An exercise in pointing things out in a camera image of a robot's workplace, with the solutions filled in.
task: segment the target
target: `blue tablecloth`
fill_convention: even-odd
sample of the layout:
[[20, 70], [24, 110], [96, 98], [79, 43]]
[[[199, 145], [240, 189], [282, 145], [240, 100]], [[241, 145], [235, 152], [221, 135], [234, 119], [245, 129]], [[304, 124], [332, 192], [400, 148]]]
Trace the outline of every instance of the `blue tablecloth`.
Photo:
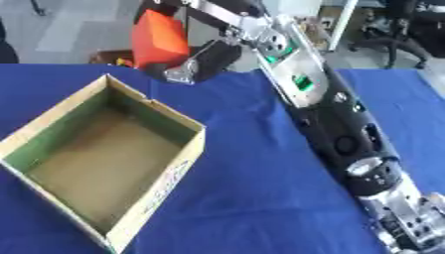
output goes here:
[[[127, 253], [379, 254], [348, 194], [323, 169], [259, 72], [195, 86], [105, 65], [0, 66], [0, 138], [110, 72], [208, 126], [206, 150]], [[445, 192], [445, 103], [414, 70], [341, 70], [423, 191]], [[102, 253], [0, 171], [0, 253]]]

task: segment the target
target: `robotic manipulator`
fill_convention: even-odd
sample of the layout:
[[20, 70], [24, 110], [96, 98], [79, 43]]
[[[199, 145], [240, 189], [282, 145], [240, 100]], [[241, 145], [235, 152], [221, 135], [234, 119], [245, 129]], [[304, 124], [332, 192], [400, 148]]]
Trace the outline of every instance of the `robotic manipulator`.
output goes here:
[[222, 31], [163, 78], [193, 83], [227, 49], [248, 45], [295, 125], [332, 176], [358, 201], [388, 253], [445, 253], [445, 198], [422, 195], [360, 99], [332, 71], [297, 21], [275, 18], [254, 0], [163, 0], [148, 9], [172, 16], [187, 7]]

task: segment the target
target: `red object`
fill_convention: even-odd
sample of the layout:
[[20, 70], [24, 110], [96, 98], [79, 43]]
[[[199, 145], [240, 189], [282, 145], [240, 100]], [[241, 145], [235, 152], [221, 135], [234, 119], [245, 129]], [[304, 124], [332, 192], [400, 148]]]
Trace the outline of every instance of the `red object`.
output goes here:
[[132, 50], [135, 67], [147, 64], [167, 64], [167, 67], [183, 63], [190, 50], [180, 21], [147, 10], [132, 30]]

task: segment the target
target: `box bottom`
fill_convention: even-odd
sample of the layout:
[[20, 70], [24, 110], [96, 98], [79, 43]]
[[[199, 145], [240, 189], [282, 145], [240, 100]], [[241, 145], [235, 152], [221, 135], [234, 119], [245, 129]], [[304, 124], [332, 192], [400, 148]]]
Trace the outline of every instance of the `box bottom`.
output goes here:
[[107, 232], [180, 150], [131, 116], [106, 108], [28, 175]]

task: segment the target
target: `cardboard box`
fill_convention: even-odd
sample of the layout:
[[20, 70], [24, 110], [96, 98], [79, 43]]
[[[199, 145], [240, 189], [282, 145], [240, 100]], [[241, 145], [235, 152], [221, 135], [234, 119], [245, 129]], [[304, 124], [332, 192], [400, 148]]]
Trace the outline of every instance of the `cardboard box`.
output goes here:
[[110, 75], [0, 142], [0, 163], [121, 253], [204, 150], [205, 127]]

